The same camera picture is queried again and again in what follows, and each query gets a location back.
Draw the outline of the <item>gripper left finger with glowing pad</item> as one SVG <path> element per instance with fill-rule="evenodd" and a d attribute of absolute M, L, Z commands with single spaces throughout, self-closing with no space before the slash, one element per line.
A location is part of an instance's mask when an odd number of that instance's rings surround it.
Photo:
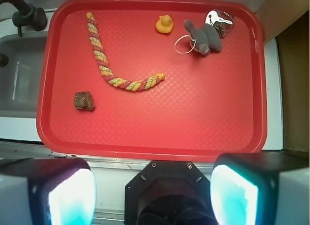
<path fill-rule="evenodd" d="M 91 225 L 96 180 L 76 159 L 1 159 L 2 225 Z"/>

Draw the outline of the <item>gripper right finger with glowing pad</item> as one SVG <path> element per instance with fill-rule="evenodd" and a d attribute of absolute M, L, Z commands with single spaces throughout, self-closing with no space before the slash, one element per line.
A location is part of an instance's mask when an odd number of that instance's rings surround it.
<path fill-rule="evenodd" d="M 214 163 L 210 197 L 219 225 L 308 225 L 309 154 L 222 154 Z"/>

